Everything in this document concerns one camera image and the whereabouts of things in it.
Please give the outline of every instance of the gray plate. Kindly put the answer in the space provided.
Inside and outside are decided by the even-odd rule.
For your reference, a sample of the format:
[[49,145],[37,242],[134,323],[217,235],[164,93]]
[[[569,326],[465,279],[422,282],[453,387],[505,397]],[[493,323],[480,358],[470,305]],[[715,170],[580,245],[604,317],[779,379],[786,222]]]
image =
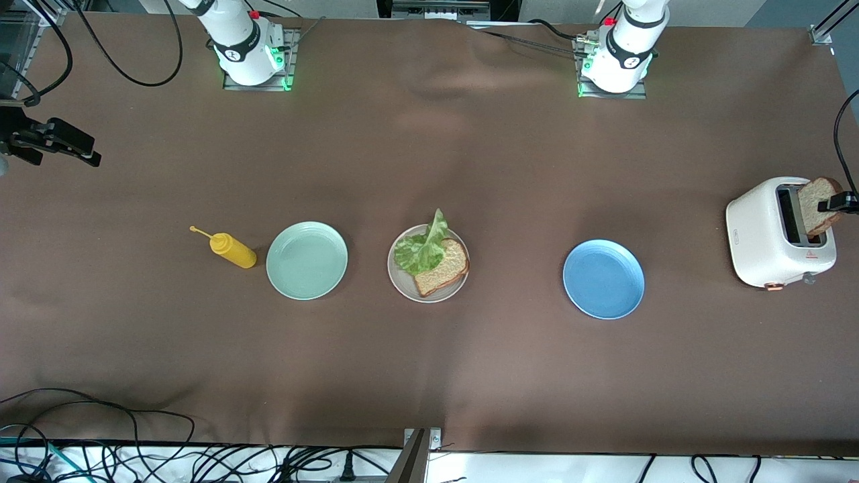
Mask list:
[[[405,236],[412,235],[420,235],[425,233],[427,229],[427,224],[419,224],[418,226],[413,226],[403,233],[399,234],[396,240],[393,241],[391,245],[391,250],[387,253],[387,276],[391,278],[391,283],[394,288],[396,288],[399,293],[403,294],[404,297],[413,300],[415,302],[420,303],[436,303],[441,302],[442,300],[447,300],[450,297],[453,297],[456,292],[458,292],[462,285],[466,284],[466,280],[468,279],[468,273],[463,278],[460,278],[456,281],[456,283],[451,284],[443,289],[436,290],[429,297],[421,297],[420,292],[417,291],[417,285],[415,285],[415,279],[408,272],[404,272],[399,266],[397,262],[393,260],[393,248],[397,246],[397,242]],[[462,239],[454,233],[453,230],[448,229],[448,238],[453,238],[457,242],[462,244],[462,247],[466,250],[466,257],[471,259],[471,256],[468,254],[468,247],[466,247],[466,243],[462,241]]]

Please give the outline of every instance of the slice of bread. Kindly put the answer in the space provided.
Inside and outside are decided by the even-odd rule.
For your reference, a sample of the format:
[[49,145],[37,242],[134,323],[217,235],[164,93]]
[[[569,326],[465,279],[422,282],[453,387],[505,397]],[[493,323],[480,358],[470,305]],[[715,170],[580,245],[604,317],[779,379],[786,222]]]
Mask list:
[[429,272],[415,275],[415,285],[421,297],[429,297],[436,290],[443,289],[468,273],[468,255],[462,245],[453,238],[442,240],[444,258]]
[[805,224],[808,236],[817,236],[825,232],[833,223],[838,221],[841,213],[837,211],[817,211],[821,201],[828,201],[832,195],[842,192],[841,185],[832,178],[818,178],[800,188],[800,209],[802,222]]

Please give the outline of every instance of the plate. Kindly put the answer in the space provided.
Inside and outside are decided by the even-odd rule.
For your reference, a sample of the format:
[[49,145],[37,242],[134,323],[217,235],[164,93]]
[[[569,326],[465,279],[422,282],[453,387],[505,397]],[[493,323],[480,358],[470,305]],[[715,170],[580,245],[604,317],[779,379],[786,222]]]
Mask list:
[[564,262],[570,300],[597,319],[626,317],[644,298],[644,272],[635,255],[609,240],[585,241]]
[[[436,303],[441,302],[442,300],[447,300],[450,297],[453,297],[454,294],[462,288],[462,285],[466,284],[466,279],[468,278],[468,273],[471,271],[471,267],[469,267],[468,272],[466,272],[465,277],[460,278],[454,284],[448,285],[442,289],[436,290],[435,292],[429,294],[429,297],[421,297],[420,292],[417,291],[417,285],[415,285],[415,279],[412,275],[409,275],[408,272],[404,271],[402,268],[397,265],[397,262],[393,259],[393,248],[397,246],[397,242],[399,242],[403,237],[412,236],[412,235],[421,235],[426,233],[427,223],[419,224],[418,226],[413,226],[403,233],[400,233],[396,240],[393,241],[393,245],[391,245],[391,251],[387,253],[387,276],[391,278],[391,283],[394,288],[399,291],[399,293],[403,294],[404,297],[413,300],[415,302],[420,303]],[[462,239],[454,233],[453,230],[448,229],[448,238],[453,238],[457,242],[462,244],[462,247],[466,250],[466,257],[471,260],[471,256],[468,254],[468,247],[466,247],[466,243],[462,241]]]
[[297,223],[274,239],[265,271],[277,291],[295,300],[311,300],[334,290],[346,273],[346,242],[332,227]]

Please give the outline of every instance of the metal frame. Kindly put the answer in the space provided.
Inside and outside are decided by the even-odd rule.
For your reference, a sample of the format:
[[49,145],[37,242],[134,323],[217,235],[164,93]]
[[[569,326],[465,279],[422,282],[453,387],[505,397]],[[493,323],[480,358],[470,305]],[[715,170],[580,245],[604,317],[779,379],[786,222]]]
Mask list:
[[393,464],[385,483],[423,483],[427,474],[430,445],[434,442],[432,431],[438,431],[438,441],[435,443],[441,444],[442,430],[439,428],[411,430],[409,441],[399,454],[397,462]]
[[859,0],[843,0],[823,21],[808,29],[812,43],[816,46],[826,46],[832,43],[829,33],[845,18],[859,7]]
[[488,21],[486,0],[393,0],[391,17],[399,19],[446,18],[454,21]]

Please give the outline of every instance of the bottle nozzle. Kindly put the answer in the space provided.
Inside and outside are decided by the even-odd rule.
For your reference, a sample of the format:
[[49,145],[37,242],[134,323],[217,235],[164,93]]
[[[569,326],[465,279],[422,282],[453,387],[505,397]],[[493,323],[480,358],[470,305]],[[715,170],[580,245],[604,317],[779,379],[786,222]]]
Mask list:
[[211,240],[212,235],[209,235],[208,233],[206,233],[206,232],[202,231],[201,229],[198,229],[196,226],[192,226],[192,227],[190,228],[190,230],[191,230],[191,231],[193,231],[193,232],[195,232],[195,233],[199,233],[199,234],[202,234],[202,235],[206,235],[206,236],[208,236],[208,237],[209,237],[209,239]]

